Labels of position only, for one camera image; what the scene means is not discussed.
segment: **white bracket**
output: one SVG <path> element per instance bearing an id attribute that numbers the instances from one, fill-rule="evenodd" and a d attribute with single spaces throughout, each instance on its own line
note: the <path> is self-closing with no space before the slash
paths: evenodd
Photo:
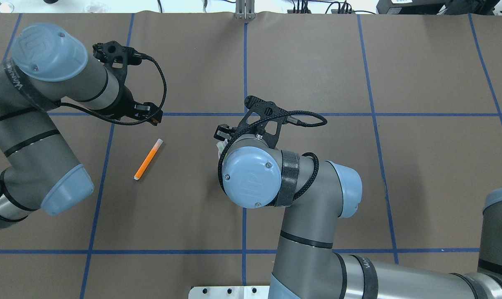
<path id="1" fill-rule="evenodd" d="M 236 12 L 234 15 L 240 20 L 255 19 L 255 0 L 236 0 Z"/>
<path id="2" fill-rule="evenodd" d="M 194 287 L 188 299 L 268 299 L 270 286 Z"/>

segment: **light blue cap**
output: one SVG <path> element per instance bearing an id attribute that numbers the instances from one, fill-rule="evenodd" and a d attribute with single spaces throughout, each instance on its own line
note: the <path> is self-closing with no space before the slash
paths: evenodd
<path id="1" fill-rule="evenodd" d="M 281 187 L 281 170 L 263 149 L 244 146 L 230 153 L 222 168 L 227 196 L 243 208 L 260 208 L 275 199 Z"/>
<path id="2" fill-rule="evenodd" d="M 300 297 L 290 291 L 285 285 L 281 284 L 281 282 L 271 274 L 268 299 L 300 299 Z"/>
<path id="3" fill-rule="evenodd" d="M 51 23 L 35 23 L 24 28 L 13 40 L 12 57 L 22 72 L 47 82 L 71 79 L 88 61 L 85 46 Z"/>
<path id="4" fill-rule="evenodd" d="M 344 208 L 340 218 L 349 218 L 358 210 L 358 204 L 361 202 L 362 185 L 360 175 L 352 168 L 338 165 L 332 161 L 327 162 L 336 169 L 344 196 Z"/>
<path id="5" fill-rule="evenodd" d="M 94 191 L 94 185 L 83 164 L 71 169 L 48 192 L 41 203 L 41 208 L 48 215 L 55 216 L 72 208 L 80 201 L 89 197 Z"/>
<path id="6" fill-rule="evenodd" d="M 487 195 L 487 199 L 485 200 L 485 209 L 492 206 L 495 203 L 499 203 L 502 201 L 502 189 L 496 189 Z"/>

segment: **gray robotic arm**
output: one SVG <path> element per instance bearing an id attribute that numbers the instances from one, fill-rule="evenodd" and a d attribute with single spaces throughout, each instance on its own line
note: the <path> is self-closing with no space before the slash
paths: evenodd
<path id="1" fill-rule="evenodd" d="M 119 125 L 160 123 L 166 83 L 159 107 L 135 102 L 124 85 L 128 64 L 152 57 L 118 42 L 93 48 L 95 57 L 59 26 L 37 23 L 14 39 L 12 58 L 0 64 L 0 149 L 11 164 L 0 172 L 0 229 L 39 208 L 61 213 L 94 189 L 48 110 L 71 106 Z M 113 68 L 115 62 L 122 68 Z M 61 103 L 65 96 L 87 109 Z M 123 116 L 138 121 L 116 120 Z"/>
<path id="2" fill-rule="evenodd" d="M 219 178 L 239 206 L 285 207 L 270 299 L 502 299 L 502 190 L 486 206 L 479 272 L 441 274 L 336 254 L 337 219 L 352 216 L 361 202 L 359 175 L 331 161 L 319 163 L 315 155 L 275 149 L 280 125 L 300 122 L 287 115 L 301 111 L 253 96 L 246 106 L 250 111 L 238 127 L 219 125 L 214 135 L 229 141 Z M 262 122 L 248 125 L 253 112 Z M 275 135 L 264 130 L 268 121 L 279 124 Z"/>

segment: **white metal plate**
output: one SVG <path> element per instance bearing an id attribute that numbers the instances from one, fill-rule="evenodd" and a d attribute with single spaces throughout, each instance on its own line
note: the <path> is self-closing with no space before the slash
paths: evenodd
<path id="1" fill-rule="evenodd" d="M 270 286 L 194 287 L 188 299 L 268 299 L 269 291 Z"/>

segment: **orange marker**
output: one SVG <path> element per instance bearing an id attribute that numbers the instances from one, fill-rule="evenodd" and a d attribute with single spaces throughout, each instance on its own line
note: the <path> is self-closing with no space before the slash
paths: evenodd
<path id="1" fill-rule="evenodd" d="M 133 177 L 135 180 L 138 181 L 139 178 L 141 178 L 142 174 L 144 173 L 144 171 L 146 170 L 148 165 L 150 165 L 151 160 L 153 159 L 153 157 L 157 153 L 157 150 L 161 146 L 161 144 L 162 144 L 162 140 L 158 139 L 157 142 L 155 143 L 155 145 L 153 146 L 152 150 L 150 151 L 150 153 L 146 157 L 146 159 L 144 159 L 144 162 L 142 163 L 141 167 L 139 168 L 139 170 L 137 171 L 137 173 Z"/>

